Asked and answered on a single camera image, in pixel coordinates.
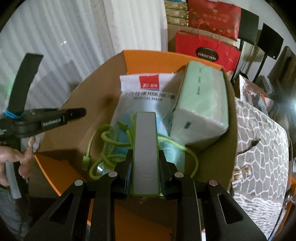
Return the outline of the person's left hand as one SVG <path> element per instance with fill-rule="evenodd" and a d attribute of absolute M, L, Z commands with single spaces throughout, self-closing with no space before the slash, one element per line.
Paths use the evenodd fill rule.
<path fill-rule="evenodd" d="M 1 146 L 1 186 L 8 187 L 9 185 L 5 167 L 7 162 L 20 163 L 18 173 L 24 179 L 29 178 L 34 158 L 33 145 L 35 141 L 35 136 L 30 137 L 27 149 L 23 153 L 11 147 Z"/>

